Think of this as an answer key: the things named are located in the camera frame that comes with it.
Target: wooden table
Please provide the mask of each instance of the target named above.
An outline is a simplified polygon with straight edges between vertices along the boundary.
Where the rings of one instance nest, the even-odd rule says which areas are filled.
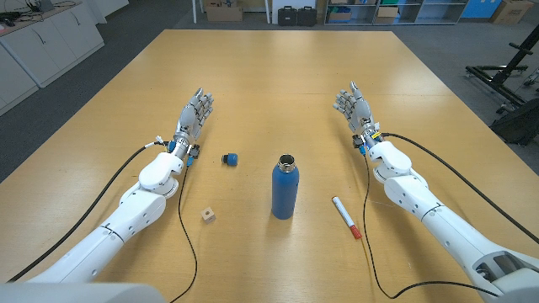
[[[0,184],[2,280],[56,242],[132,152],[155,135],[170,138],[180,110],[203,87],[214,93],[215,110],[182,203],[199,275],[181,301],[388,301],[361,241],[331,202],[338,195],[361,225],[366,167],[342,114],[332,109],[334,95],[350,80],[383,131],[422,143],[539,234],[539,177],[393,33],[167,30]],[[532,240],[460,179],[417,148],[392,141],[458,215],[498,244],[539,257]],[[142,153],[83,225],[24,279],[102,222],[161,150]],[[221,164],[228,152],[239,155],[237,167]],[[271,171],[283,153],[295,156],[301,173],[288,221],[270,213]],[[422,224],[371,181],[367,225],[383,287],[395,294],[430,279],[469,283]],[[179,224],[178,197],[126,243],[98,281],[150,284],[167,300],[189,285],[194,260]],[[208,206],[217,217],[210,225],[200,216]],[[474,290],[435,285],[410,290],[400,301],[481,300]]]

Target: robotic arm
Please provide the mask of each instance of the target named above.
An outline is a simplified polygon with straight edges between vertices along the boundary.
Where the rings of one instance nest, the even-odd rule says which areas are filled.
[[[378,182],[387,197],[418,218],[455,259],[474,285],[498,295],[479,295],[485,302],[535,302],[539,296],[539,260],[491,242],[439,201],[412,162],[385,141],[371,108],[355,83],[352,94],[340,91],[334,108],[344,114],[355,133],[355,145],[364,146]]]
[[[168,152],[161,152],[142,169],[138,182],[120,199],[120,205],[98,228],[42,274],[36,283],[84,283],[92,281],[122,248],[164,212],[166,199],[178,190],[173,175],[181,173],[182,159],[198,139],[200,129],[213,108],[211,93],[196,92],[182,110]]]

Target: blue connector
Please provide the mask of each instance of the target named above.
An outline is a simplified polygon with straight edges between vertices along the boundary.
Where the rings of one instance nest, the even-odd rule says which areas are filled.
[[[168,143],[168,152],[172,152],[172,151],[174,150],[175,147],[176,147],[176,141],[171,140],[171,141]]]
[[[189,156],[189,157],[187,158],[187,164],[186,164],[187,167],[190,167],[191,165],[193,165],[193,161],[194,161],[194,160],[195,160],[195,159],[193,158],[193,156]]]

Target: floor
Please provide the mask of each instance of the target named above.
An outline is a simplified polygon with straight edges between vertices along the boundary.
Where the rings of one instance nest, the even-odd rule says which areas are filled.
[[[105,47],[75,66],[48,87],[39,90],[0,116],[0,182],[66,123],[107,82],[164,29],[294,29],[391,30],[486,124],[499,118],[495,110],[503,99],[477,79],[465,77],[466,65],[504,65],[515,54],[509,42],[520,43],[539,24],[539,5],[516,25],[460,23],[439,26],[323,26],[281,28],[265,23],[264,13],[246,13],[242,23],[212,24],[198,12],[192,23],[191,1],[131,0],[99,24]],[[539,44],[534,48],[539,52]],[[517,89],[539,56],[528,56],[530,70],[506,83]],[[535,88],[520,88],[525,98],[539,98]],[[539,174],[539,137],[528,146],[509,145]]]

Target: marker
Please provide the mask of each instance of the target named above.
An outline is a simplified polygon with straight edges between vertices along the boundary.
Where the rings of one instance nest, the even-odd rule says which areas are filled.
[[[339,197],[333,197],[332,201],[335,203],[335,206],[337,206],[337,210],[339,210],[339,213],[343,216],[344,221],[352,231],[352,235],[354,235],[354,238],[361,239],[362,235],[360,233],[360,230],[355,227],[354,222],[352,221],[352,218],[350,218],[350,215],[348,215],[348,212],[344,208],[343,204],[340,202]]]

